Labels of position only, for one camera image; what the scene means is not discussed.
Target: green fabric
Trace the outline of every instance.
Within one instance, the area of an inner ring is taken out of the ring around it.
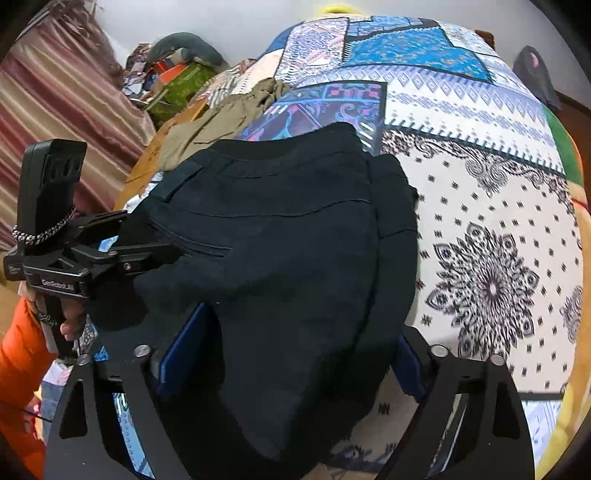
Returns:
[[[192,63],[173,78],[146,107],[156,128],[182,112],[195,92],[214,75],[212,69]]]
[[[583,186],[583,173],[579,170],[579,164],[577,162],[577,153],[574,150],[573,143],[564,128],[563,124],[560,123],[548,107],[542,105],[548,125],[554,137],[556,148],[558,148],[558,154],[564,167],[564,175],[568,181],[576,183],[577,185]]]

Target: blue gripper pad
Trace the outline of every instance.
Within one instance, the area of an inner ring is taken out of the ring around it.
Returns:
[[[404,338],[404,335],[400,336],[396,357],[391,367],[402,391],[406,395],[414,397],[419,403],[427,393],[427,390],[423,385],[421,364]]]
[[[152,357],[151,371],[158,380],[156,393],[160,397],[168,397],[180,391],[194,365],[210,318],[209,307],[200,303],[164,356],[159,358],[160,355],[156,352]]]

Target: black metal bracket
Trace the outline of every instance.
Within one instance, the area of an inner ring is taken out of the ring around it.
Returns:
[[[377,479],[419,480],[430,473],[458,393],[469,396],[463,421],[447,468],[432,474],[432,478],[534,479],[525,414],[503,359],[499,355],[486,362],[460,359],[441,345],[427,345],[414,328],[405,327],[403,335],[426,393]],[[155,477],[190,480],[154,404],[157,388],[152,388],[152,353],[149,346],[141,345],[117,363],[94,362],[89,355],[78,359],[54,418],[47,446],[46,480],[144,478],[131,467],[121,429],[113,426],[114,391],[126,394]],[[77,432],[72,424],[85,428]],[[73,464],[78,468],[63,468]]]

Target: patterned bedspread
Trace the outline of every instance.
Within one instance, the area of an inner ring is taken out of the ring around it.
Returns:
[[[580,231],[548,112],[473,31],[422,18],[302,22],[199,97],[214,105],[272,76],[293,89],[238,138],[345,121],[369,152],[397,156],[419,193],[407,323],[458,356],[506,359],[537,464],[573,368],[583,296]],[[415,409],[389,373],[374,411],[310,479],[375,474]]]

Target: zipper pocket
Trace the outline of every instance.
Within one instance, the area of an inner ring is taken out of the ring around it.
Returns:
[[[182,235],[168,230],[166,227],[160,225],[154,219],[150,218],[148,219],[148,222],[156,230],[162,233],[173,245],[179,247],[183,251],[190,251],[193,253],[209,255],[211,257],[224,258],[232,250],[232,247],[220,247],[218,245],[203,244],[200,242],[196,242],[195,240],[190,240]]]

